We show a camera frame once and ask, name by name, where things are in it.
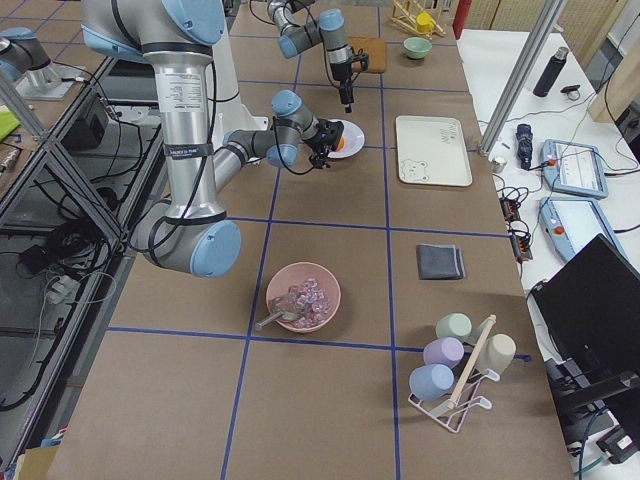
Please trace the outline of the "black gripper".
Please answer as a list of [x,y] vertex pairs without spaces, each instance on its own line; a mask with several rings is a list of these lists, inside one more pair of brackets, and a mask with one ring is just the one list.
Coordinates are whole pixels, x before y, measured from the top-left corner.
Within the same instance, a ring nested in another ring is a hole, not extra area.
[[337,150],[344,132],[342,121],[318,119],[313,125],[312,135],[305,140],[311,150],[310,161],[324,161],[330,152]]
[[351,104],[354,102],[351,63],[330,63],[329,66],[333,80],[338,83],[341,104],[344,105],[346,113],[351,113]]

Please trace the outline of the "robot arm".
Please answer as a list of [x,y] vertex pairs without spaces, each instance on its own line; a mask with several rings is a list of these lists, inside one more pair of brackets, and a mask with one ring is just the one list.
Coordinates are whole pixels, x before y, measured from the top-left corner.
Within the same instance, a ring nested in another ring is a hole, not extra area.
[[329,9],[305,24],[298,23],[294,14],[311,4],[313,1],[268,1],[267,14],[279,30],[278,45],[285,58],[296,57],[316,45],[323,46],[341,104],[350,113],[354,103],[353,64],[359,63],[361,70],[366,70],[368,56],[356,54],[350,45],[340,9]]
[[196,277],[220,277],[241,250],[239,228],[216,198],[253,159],[291,167],[305,143],[316,168],[339,145],[344,126],[316,117],[290,90],[272,99],[271,129],[227,131],[209,87],[237,84],[235,71],[218,72],[215,54],[233,62],[219,1],[85,1],[84,41],[94,51],[152,66],[171,196],[157,201],[130,236],[132,249],[152,264]]

